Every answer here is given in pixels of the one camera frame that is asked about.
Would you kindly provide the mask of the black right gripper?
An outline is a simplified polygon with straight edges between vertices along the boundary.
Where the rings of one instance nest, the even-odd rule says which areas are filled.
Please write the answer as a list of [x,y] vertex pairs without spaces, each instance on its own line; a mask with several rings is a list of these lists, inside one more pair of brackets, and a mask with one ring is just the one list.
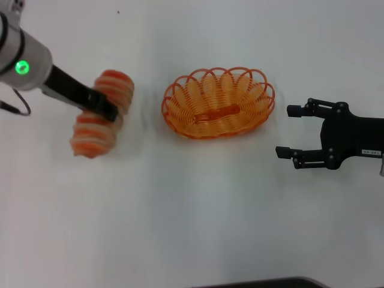
[[350,157],[383,158],[383,119],[354,115],[346,102],[309,98],[304,106],[288,105],[288,117],[324,118],[322,150],[300,150],[277,146],[277,157],[292,160],[295,169],[337,170]]

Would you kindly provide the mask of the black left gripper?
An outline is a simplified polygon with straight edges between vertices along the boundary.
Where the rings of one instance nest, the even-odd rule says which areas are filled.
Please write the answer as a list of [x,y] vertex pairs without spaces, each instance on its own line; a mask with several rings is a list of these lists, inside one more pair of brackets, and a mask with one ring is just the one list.
[[110,122],[114,122],[118,115],[118,108],[107,99],[106,95],[90,89],[55,65],[52,66],[41,90],[51,98],[94,112]]

